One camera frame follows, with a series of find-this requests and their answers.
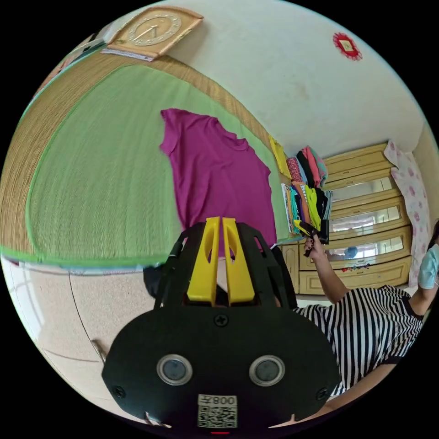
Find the person's right hand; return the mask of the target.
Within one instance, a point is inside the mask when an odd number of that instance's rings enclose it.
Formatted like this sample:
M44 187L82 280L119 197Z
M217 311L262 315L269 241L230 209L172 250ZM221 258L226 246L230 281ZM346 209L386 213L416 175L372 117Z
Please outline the person's right hand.
M327 258L325 250L318 238L306 238L304 245L304 256L309 257L315 264Z

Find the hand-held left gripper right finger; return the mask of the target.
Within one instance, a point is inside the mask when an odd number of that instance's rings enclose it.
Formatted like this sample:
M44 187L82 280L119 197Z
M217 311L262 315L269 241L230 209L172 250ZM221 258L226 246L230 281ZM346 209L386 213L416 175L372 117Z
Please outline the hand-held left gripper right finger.
M235 306L250 303L254 300L255 292L236 220L233 218L223 218L222 225L229 305Z

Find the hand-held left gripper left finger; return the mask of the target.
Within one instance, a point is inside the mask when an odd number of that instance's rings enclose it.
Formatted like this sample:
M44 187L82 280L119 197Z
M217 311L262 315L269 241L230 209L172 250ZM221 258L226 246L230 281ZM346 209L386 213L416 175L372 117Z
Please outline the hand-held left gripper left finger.
M187 290L191 302L215 304L220 217L207 218Z

